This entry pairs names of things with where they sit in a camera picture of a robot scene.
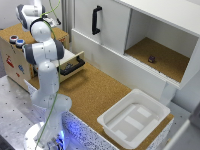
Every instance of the brown box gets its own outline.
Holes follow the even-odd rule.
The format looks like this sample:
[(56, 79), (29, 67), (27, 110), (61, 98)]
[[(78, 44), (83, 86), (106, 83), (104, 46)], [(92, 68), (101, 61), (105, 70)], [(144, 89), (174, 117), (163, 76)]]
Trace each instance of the brown box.
[[(53, 31), (56, 35), (56, 39), (61, 41), (66, 49), (69, 49), (69, 35), (59, 28), (54, 28)], [(30, 32), (24, 32), (22, 30), (21, 24), (14, 25), (0, 31), (0, 50), (6, 74), (25, 90), (28, 90), (26, 84), (24, 83), (24, 79), (28, 81), (32, 79), (36, 73), (34, 72), (33, 66), (26, 61), (22, 49), (18, 49), (15, 45), (10, 44), (9, 38), (12, 35), (17, 35), (19, 39), (25, 40), (26, 44), (33, 44), (36, 43), (36, 41), (31, 36)], [(76, 57), (78, 55), (81, 59), (84, 59), (84, 53), (81, 52), (69, 61), (63, 62), (61, 64), (61, 68), (65, 68), (65, 65), (69, 63), (75, 65), (77, 63)], [(61, 82), (80, 71), (82, 68), (83, 67), (77, 69), (67, 76), (61, 76)]]

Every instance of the small dark object on shelf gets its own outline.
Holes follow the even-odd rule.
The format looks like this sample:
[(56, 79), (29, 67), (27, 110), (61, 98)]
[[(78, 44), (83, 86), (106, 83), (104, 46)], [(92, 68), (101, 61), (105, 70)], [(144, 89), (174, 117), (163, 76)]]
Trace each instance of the small dark object on shelf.
[(154, 63), (156, 61), (156, 58), (154, 56), (150, 56), (148, 59), (148, 62)]

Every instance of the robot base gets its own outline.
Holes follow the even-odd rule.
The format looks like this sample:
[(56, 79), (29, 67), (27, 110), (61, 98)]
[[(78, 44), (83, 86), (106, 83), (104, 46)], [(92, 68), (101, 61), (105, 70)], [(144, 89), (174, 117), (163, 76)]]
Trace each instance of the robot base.
[[(34, 140), (34, 137), (37, 135), (41, 127), (44, 125), (44, 122), (37, 123), (33, 125), (25, 134), (24, 137), (24, 149), (25, 150), (57, 150), (56, 146), (52, 143), (49, 142), (48, 145), (42, 146), (41, 144), (38, 144), (37, 149), (35, 149), (37, 141)], [(64, 134), (62, 135), (62, 139), (64, 139), (64, 147), (67, 147), (70, 139), (69, 138), (64, 138)]]

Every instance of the white plastic bin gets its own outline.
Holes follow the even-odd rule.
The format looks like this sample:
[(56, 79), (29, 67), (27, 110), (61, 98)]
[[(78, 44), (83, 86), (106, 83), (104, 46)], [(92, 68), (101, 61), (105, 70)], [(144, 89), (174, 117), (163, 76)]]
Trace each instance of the white plastic bin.
[(169, 113), (169, 108), (134, 89), (97, 121), (106, 134), (122, 147), (135, 149)]

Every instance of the plastic tub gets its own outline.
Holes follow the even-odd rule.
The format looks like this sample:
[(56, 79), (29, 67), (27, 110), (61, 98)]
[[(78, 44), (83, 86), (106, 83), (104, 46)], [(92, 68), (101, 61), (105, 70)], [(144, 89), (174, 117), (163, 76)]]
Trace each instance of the plastic tub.
[(169, 113), (169, 108), (134, 89), (97, 121), (105, 133), (122, 147), (135, 149)]

